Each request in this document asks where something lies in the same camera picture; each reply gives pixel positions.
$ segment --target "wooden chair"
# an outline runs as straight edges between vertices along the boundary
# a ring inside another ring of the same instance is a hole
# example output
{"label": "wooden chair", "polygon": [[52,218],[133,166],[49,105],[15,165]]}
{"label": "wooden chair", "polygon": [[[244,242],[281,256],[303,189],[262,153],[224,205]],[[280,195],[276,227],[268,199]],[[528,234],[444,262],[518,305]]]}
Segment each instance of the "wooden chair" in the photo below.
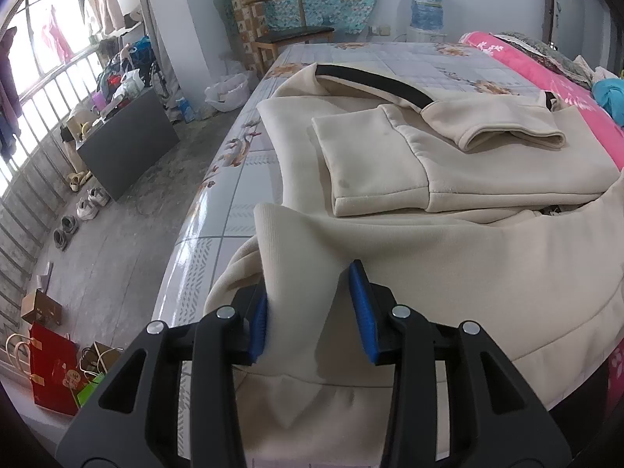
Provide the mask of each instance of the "wooden chair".
{"label": "wooden chair", "polygon": [[[255,4],[258,2],[269,2],[270,0],[241,0],[243,6]],[[267,34],[258,37],[252,42],[254,50],[268,49],[273,52],[273,58],[278,56],[278,49],[280,46],[288,45],[297,42],[310,43],[312,39],[327,39],[328,42],[332,42],[334,39],[334,29],[329,26],[308,26],[306,23],[306,13],[303,9],[303,0],[299,0],[299,18],[301,20],[301,27],[288,28],[286,30],[272,31]],[[262,59],[260,53],[260,67],[262,74],[266,73],[266,65]]]}

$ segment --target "railing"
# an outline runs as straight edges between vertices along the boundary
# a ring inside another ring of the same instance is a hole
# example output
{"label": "railing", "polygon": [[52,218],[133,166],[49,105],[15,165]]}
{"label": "railing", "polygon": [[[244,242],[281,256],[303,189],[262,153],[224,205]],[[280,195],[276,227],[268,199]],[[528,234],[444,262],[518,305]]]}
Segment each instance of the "railing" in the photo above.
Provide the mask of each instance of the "railing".
{"label": "railing", "polygon": [[47,74],[20,97],[17,150],[0,159],[0,343],[20,326],[21,299],[58,215],[71,197],[74,169],[60,143],[60,122],[97,89],[95,47]]}

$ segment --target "concrete floor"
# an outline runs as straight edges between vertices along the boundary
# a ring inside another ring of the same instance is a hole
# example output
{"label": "concrete floor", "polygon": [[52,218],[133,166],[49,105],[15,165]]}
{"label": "concrete floor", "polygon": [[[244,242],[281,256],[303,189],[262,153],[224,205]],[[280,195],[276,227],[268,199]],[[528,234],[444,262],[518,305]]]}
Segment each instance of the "concrete floor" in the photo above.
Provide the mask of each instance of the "concrete floor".
{"label": "concrete floor", "polygon": [[[36,275],[52,261],[48,295],[63,306],[63,323],[50,328],[69,333],[81,347],[94,341],[126,347],[151,320],[188,207],[236,115],[176,124],[180,143],[119,201],[109,202],[93,220],[79,222],[65,251],[57,250],[49,235],[28,291],[36,289]],[[89,180],[64,214],[75,216],[77,201],[96,185]]]}

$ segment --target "pink fabric with white flowers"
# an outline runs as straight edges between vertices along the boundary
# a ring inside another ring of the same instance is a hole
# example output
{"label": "pink fabric with white flowers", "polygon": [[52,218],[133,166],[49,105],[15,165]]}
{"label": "pink fabric with white flowers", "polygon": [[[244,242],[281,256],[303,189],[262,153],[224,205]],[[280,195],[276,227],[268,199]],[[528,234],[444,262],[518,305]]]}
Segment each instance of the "pink fabric with white flowers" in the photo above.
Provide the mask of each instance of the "pink fabric with white flowers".
{"label": "pink fabric with white flowers", "polygon": [[596,103],[589,91],[577,86],[562,75],[542,67],[523,52],[492,35],[472,32],[463,36],[461,42],[482,50],[515,70],[539,89],[553,92],[567,103],[576,105],[596,139],[606,149],[618,169],[624,168],[624,132],[611,119],[611,116]]}

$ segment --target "gray shoe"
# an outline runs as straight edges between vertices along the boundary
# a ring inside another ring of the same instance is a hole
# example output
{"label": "gray shoe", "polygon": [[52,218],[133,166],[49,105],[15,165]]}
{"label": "gray shoe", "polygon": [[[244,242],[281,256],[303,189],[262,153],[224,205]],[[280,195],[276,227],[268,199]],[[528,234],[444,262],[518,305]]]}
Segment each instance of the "gray shoe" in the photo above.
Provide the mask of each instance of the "gray shoe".
{"label": "gray shoe", "polygon": [[76,221],[76,217],[73,215],[65,215],[60,219],[60,228],[65,232],[65,234],[73,234],[78,230],[78,222]]}
{"label": "gray shoe", "polygon": [[61,251],[65,250],[67,247],[67,236],[65,235],[65,232],[61,229],[54,229],[52,237],[54,238],[54,246]]}

